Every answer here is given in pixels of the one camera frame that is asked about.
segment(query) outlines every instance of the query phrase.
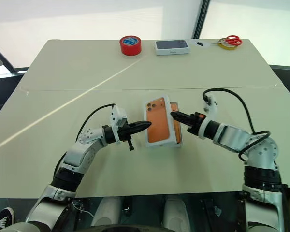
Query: red tape roll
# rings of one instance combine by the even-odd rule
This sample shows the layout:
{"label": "red tape roll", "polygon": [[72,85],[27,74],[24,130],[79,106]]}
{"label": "red tape roll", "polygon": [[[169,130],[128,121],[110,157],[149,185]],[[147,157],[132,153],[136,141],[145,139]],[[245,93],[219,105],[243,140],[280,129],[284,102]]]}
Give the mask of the red tape roll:
{"label": "red tape roll", "polygon": [[121,52],[127,56],[135,56],[142,50],[141,39],[134,35],[122,37],[119,43]]}

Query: white table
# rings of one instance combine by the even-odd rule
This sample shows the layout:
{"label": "white table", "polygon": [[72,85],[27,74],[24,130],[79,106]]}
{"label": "white table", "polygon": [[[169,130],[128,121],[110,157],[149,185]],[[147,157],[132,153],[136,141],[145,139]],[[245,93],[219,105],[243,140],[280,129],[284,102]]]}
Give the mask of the white table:
{"label": "white table", "polygon": [[[283,181],[290,185],[290,94],[250,41],[234,51],[193,47],[189,55],[161,57],[152,44],[143,41],[135,57],[123,56],[118,41],[45,45],[0,112],[0,198],[39,197],[58,159],[97,107],[115,102],[133,122],[143,119],[143,99],[168,94],[180,111],[203,112],[201,95],[209,87],[237,92],[255,129],[272,132]],[[215,95],[217,121],[250,131],[238,100]],[[109,124],[108,118],[104,109],[86,127]],[[182,148],[146,148],[144,132],[132,136],[134,151],[127,143],[109,145],[96,155],[78,197],[241,189],[244,168],[237,154],[189,134],[185,126],[182,134]]]}

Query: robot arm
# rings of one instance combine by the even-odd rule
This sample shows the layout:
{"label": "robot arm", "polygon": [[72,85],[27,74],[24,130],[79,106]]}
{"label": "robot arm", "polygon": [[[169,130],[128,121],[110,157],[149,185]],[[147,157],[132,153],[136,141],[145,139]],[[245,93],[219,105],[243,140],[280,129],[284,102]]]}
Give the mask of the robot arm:
{"label": "robot arm", "polygon": [[29,212],[26,223],[16,223],[6,230],[9,232],[49,232],[56,231],[65,222],[70,211],[70,203],[76,190],[89,169],[96,153],[111,143],[128,141],[133,150],[131,135],[141,132],[151,125],[148,121],[128,124],[126,112],[114,105],[110,115],[111,126],[83,130],[76,143],[66,152],[59,164],[51,184],[49,184]]}
{"label": "robot arm", "polygon": [[[283,232],[284,217],[280,192],[282,183],[275,163],[278,148],[275,141],[268,137],[269,133],[267,135],[249,134],[238,127],[206,119],[206,115],[200,113],[186,115],[182,112],[171,112],[171,115],[175,120],[188,125],[188,132],[200,138],[211,139],[218,146],[231,152],[243,153],[247,156],[244,161],[245,182],[243,184],[246,218],[242,228],[245,231],[249,230],[248,216],[251,215],[249,209],[253,209],[254,212],[261,211],[264,218],[261,217],[258,221],[253,219],[252,222],[258,222]],[[274,213],[267,205],[275,207]]]}

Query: white wall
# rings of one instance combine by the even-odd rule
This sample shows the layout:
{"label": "white wall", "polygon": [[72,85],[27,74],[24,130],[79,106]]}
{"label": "white wall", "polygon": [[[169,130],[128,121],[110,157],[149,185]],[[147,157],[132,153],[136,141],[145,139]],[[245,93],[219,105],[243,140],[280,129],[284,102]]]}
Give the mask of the white wall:
{"label": "white wall", "polygon": [[49,39],[191,38],[201,0],[0,0],[0,51],[28,67]]}
{"label": "white wall", "polygon": [[290,66],[290,0],[211,0],[201,38],[250,39],[268,64]]}

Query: tape roll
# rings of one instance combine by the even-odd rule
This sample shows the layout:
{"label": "tape roll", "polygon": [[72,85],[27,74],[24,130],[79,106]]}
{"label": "tape roll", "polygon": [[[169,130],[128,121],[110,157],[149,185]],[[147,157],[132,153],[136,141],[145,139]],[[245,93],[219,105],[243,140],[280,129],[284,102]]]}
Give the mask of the tape roll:
{"label": "tape roll", "polygon": [[142,50],[141,39],[134,35],[122,37],[119,41],[121,52],[127,56],[135,56]]}
{"label": "tape roll", "polygon": [[[222,41],[224,41],[226,38],[222,38],[222,39],[220,39],[220,40],[218,40],[218,42],[222,42]],[[235,45],[231,45],[231,44],[228,44],[227,42],[225,42],[225,43],[218,43],[218,46],[219,47],[221,47],[221,48],[223,48],[223,49],[226,49],[226,50],[234,50],[234,49],[236,49],[237,48],[237,46],[235,46]]]}

